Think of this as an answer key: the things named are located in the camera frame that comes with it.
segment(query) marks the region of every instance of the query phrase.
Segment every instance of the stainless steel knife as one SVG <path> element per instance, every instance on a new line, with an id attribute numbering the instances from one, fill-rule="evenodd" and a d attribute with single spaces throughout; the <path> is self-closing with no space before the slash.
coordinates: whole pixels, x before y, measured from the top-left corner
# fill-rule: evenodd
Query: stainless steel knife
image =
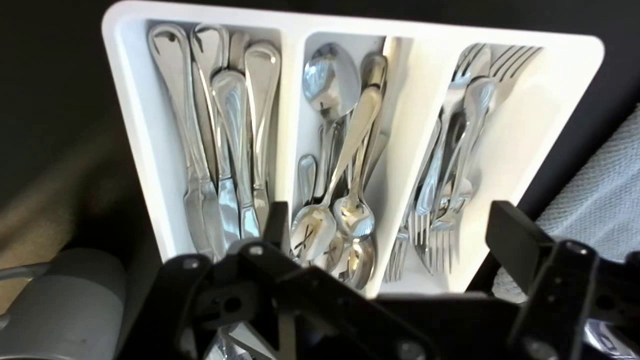
<path id="1" fill-rule="evenodd" d="M 232 151 L 238 183 L 240 239 L 259 240 L 259 224 L 251 196 L 249 118 L 243 77 L 236 70 L 217 72 L 211 80 L 211 96 Z"/>
<path id="2" fill-rule="evenodd" d="M 205 121 L 209 142 L 213 147 L 211 155 L 216 156 L 216 187 L 217 187 L 217 213 L 221 221 L 221 248 L 226 255 L 227 247 L 240 240 L 240 213 L 238 213 L 238 196 L 234 187 L 232 163 L 227 156 L 227 142 L 221 130 L 220 110 L 213 106 L 209 80 L 211 77 L 227 64 L 227 33 L 223 29 L 213 27 L 197 27 L 190 34 L 190 47 L 195 60 L 197 80 L 195 89 L 203 92 L 205 105 Z"/>
<path id="3" fill-rule="evenodd" d="M 243 52 L 248 105 L 254 141 L 254 204 L 264 231 L 269 210 L 268 136 L 274 99 L 279 80 L 279 55 L 268 43 L 251 44 Z"/>
<path id="4" fill-rule="evenodd" d="M 152 29 L 148 43 L 168 89 L 186 152 L 183 208 L 187 231 L 193 248 L 216 263 L 223 257 L 223 252 L 220 252 L 220 213 L 193 109 L 187 37 L 179 27 L 166 24 Z"/>

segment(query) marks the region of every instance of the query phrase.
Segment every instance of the grey surface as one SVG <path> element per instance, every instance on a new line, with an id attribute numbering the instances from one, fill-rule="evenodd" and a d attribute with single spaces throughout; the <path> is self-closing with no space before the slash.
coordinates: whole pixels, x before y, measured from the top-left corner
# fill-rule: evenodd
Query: grey surface
<path id="1" fill-rule="evenodd" d="M 589 245 L 599 257 L 624 263 L 640 250 L 640 106 L 585 163 L 538 219 L 556 240 Z M 493 295 L 521 302 L 526 297 L 500 270 Z"/>
<path id="2" fill-rule="evenodd" d="M 62 252 L 10 306 L 0 358 L 113 358 L 124 288 L 124 269 L 113 257 Z"/>

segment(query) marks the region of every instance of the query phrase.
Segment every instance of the knife blade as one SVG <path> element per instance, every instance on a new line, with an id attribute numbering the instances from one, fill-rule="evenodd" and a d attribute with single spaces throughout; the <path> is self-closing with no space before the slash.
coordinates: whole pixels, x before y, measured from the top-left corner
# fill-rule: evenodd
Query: knife blade
<path id="1" fill-rule="evenodd" d="M 211 96 L 220 110 L 226 133 L 234 175 L 238 185 L 240 239 L 259 240 L 259 224 L 251 196 L 251 152 L 245 80 L 236 70 L 221 70 L 211 79 Z"/>
<path id="2" fill-rule="evenodd" d="M 234 187 L 232 163 L 227 156 L 227 142 L 221 130 L 220 110 L 213 106 L 209 80 L 211 77 L 227 64 L 227 33 L 213 27 L 197 27 L 190 33 L 190 47 L 197 68 L 197 89 L 203 96 L 203 117 L 209 133 L 211 155 L 209 169 L 216 169 L 216 187 L 217 187 L 217 213 L 221 228 L 221 247 L 223 252 L 227 247 L 240 240 L 240 213 L 238 196 Z"/>

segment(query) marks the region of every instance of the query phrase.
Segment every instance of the black plastic part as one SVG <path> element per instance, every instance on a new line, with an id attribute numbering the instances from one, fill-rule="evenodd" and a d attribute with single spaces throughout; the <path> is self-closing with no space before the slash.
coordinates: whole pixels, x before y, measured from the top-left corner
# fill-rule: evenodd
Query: black plastic part
<path id="1" fill-rule="evenodd" d="M 284 234 L 281 213 L 271 208 L 265 239 Z M 508 258 L 518 248 L 505 243 L 532 260 Z M 599 260 L 579 243 L 551 243 L 505 202 L 492 207 L 488 245 L 526 286 L 524 306 L 481 295 L 370 302 L 271 245 L 238 245 L 216 267 L 203 257 L 164 264 L 122 358 L 202 358 L 216 331 L 236 322 L 249 324 L 281 360 L 598 358 L 581 344 L 589 317 L 640 344 L 638 269 Z"/>
<path id="2" fill-rule="evenodd" d="M 200 255 L 168 260 L 156 277 L 120 358 L 195 358 L 192 305 L 209 269 L 209 260 Z"/>
<path id="3" fill-rule="evenodd" d="M 514 322 L 509 348 L 515 358 L 533 358 L 536 348 L 566 360 L 579 358 L 598 260 L 595 250 L 578 243 L 553 247 Z"/>
<path id="4" fill-rule="evenodd" d="M 527 292 L 553 240 L 509 202 L 493 202 L 485 227 L 485 245 L 515 284 Z"/>

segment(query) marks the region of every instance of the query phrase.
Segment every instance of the cutlery handle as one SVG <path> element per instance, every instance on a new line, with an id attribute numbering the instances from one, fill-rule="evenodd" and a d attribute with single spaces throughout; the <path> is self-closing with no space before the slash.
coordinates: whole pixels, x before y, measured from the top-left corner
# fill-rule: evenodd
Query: cutlery handle
<path id="1" fill-rule="evenodd" d="M 336 142 L 338 142 L 338 125 L 321 123 L 318 179 L 316 179 L 314 199 L 321 199 L 325 194 L 325 183 L 332 166 L 329 163 L 334 159 L 332 152 L 336 152 Z"/>
<path id="2" fill-rule="evenodd" d="M 321 199 L 321 204 L 327 207 L 332 201 L 332 194 L 336 190 L 336 185 L 341 177 L 341 172 L 346 171 L 346 166 L 351 163 L 353 155 L 357 152 L 357 149 L 362 147 L 362 141 L 365 139 L 365 135 L 371 129 L 373 118 L 380 113 L 380 105 L 382 105 L 382 94 L 376 87 L 367 87 L 362 94 L 360 94 L 360 102 L 351 115 L 351 121 L 346 126 L 346 136 L 343 136 L 343 144 L 332 175 L 332 181 L 325 189 L 325 194 Z"/>
<path id="3" fill-rule="evenodd" d="M 442 115 L 438 126 L 434 130 L 434 151 L 430 152 L 430 161 L 425 165 L 425 175 L 421 181 L 421 189 L 413 207 L 415 216 L 423 216 L 432 213 L 432 202 L 435 199 L 438 181 L 442 172 L 442 159 L 444 159 L 444 142 L 447 133 L 449 115 Z"/>
<path id="4" fill-rule="evenodd" d="M 362 196 L 362 177 L 364 177 L 364 161 L 367 152 L 367 141 L 370 141 L 370 130 L 365 133 L 360 149 L 355 151 L 353 163 L 351 163 L 351 181 L 350 181 L 350 193 L 348 193 L 348 207 L 357 208 L 360 207 L 360 196 Z"/>
<path id="5" fill-rule="evenodd" d="M 371 179 L 376 165 L 383 155 L 386 144 L 388 144 L 388 133 L 378 133 L 378 136 L 370 141 L 370 151 L 365 155 L 364 177 L 362 177 L 364 189 L 367 187 L 367 181 Z"/>
<path id="6" fill-rule="evenodd" d="M 279 55 L 274 47 L 257 43 L 243 52 L 248 102 L 254 136 L 254 189 L 268 183 L 268 130 L 279 80 Z"/>
<path id="7" fill-rule="evenodd" d="M 382 55 L 367 55 L 362 62 L 364 68 L 364 89 L 373 87 L 380 91 L 380 94 L 383 94 L 386 89 L 386 58 Z M 373 155 L 371 155 L 371 144 L 378 141 L 378 133 L 380 133 L 380 121 L 371 118 L 371 126 L 367 136 L 362 142 L 362 149 L 355 155 L 355 163 L 353 163 L 353 181 L 351 187 L 353 190 L 350 193 L 350 207 L 357 207 L 360 204 L 360 194 L 362 189 L 365 185 L 365 172 L 367 169 L 373 169 Z"/>
<path id="8" fill-rule="evenodd" d="M 245 102 L 243 77 L 234 70 L 221 70 L 211 80 L 213 102 L 220 110 L 221 129 L 226 133 L 240 208 L 254 204 L 251 201 L 251 163 L 249 163 L 249 118 Z"/>
<path id="9" fill-rule="evenodd" d="M 211 133 L 209 92 L 205 84 L 205 75 L 197 64 L 193 64 L 193 99 L 195 99 L 195 118 L 200 126 L 208 172 L 213 181 L 217 179 L 217 165 L 216 165 L 216 141 Z"/>
<path id="10" fill-rule="evenodd" d="M 318 165 L 311 155 L 306 155 L 298 161 L 298 194 L 295 194 L 295 213 L 314 201 Z"/>
<path id="11" fill-rule="evenodd" d="M 226 141 L 223 126 L 221 126 L 221 115 L 216 106 L 213 106 L 213 117 L 211 117 L 211 129 L 213 129 L 217 179 L 220 181 L 234 179 L 232 159 L 227 155 L 227 141 Z"/>
<path id="12" fill-rule="evenodd" d="M 181 149 L 195 179 L 209 179 L 193 109 L 192 60 L 187 38 L 179 27 L 162 24 L 149 30 L 149 51 L 170 94 Z"/>
<path id="13" fill-rule="evenodd" d="M 457 144 L 460 155 L 457 155 L 457 161 L 454 166 L 449 204 L 460 204 L 457 199 L 461 193 L 461 181 L 463 181 L 461 175 L 467 166 L 467 156 L 476 144 L 480 126 L 485 118 L 488 106 L 493 96 L 495 96 L 495 80 L 493 79 L 476 80 L 465 89 L 465 96 L 463 96 L 465 133 Z"/>

